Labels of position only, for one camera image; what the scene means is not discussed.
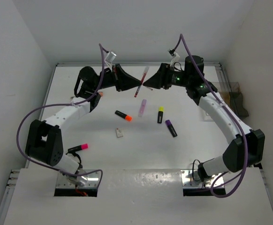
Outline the red capped pen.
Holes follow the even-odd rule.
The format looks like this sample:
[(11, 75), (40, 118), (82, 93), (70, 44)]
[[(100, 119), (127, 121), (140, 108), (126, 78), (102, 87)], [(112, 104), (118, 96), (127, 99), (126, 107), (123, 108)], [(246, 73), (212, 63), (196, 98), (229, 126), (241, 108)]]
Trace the red capped pen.
[(136, 92), (134, 94), (135, 98), (138, 96), (138, 93), (139, 93), (139, 91), (140, 91), (140, 89), (141, 89), (141, 87), (143, 85), (144, 79), (145, 79), (145, 77), (146, 77), (146, 75), (147, 75), (147, 73), (149, 71), (149, 68), (150, 68), (149, 66), (146, 66), (144, 71), (143, 71), (143, 75), (142, 75), (142, 78), (141, 78), (141, 84), (138, 86), (138, 88), (137, 88), (137, 90), (136, 90)]

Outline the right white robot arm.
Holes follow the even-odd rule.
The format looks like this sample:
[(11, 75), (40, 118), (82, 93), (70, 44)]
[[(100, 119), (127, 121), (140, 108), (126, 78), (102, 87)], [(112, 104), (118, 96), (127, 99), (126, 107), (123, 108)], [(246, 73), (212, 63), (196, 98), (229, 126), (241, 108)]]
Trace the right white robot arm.
[(199, 56), (186, 57), (184, 70), (175, 71), (162, 63), (158, 71), (144, 84), (154, 89), (185, 87), (188, 96), (213, 119), (229, 144), (225, 152), (198, 166), (198, 176), (204, 181), (213, 175), (238, 172), (258, 164), (263, 157), (265, 135), (253, 130), (239, 119), (224, 103), (217, 88), (204, 78), (204, 60)]

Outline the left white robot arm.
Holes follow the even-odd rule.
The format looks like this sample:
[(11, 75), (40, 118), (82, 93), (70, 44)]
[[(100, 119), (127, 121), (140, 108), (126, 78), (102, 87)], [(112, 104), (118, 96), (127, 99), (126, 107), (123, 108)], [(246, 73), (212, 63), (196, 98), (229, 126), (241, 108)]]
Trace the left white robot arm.
[(100, 74), (92, 67), (83, 67), (71, 102), (47, 119), (30, 124), (25, 153), (46, 166), (76, 176), (81, 166), (64, 153), (62, 134), (97, 107), (101, 98), (97, 89), (115, 87), (117, 91), (125, 91), (139, 85), (141, 81), (126, 73), (119, 64), (103, 69)]

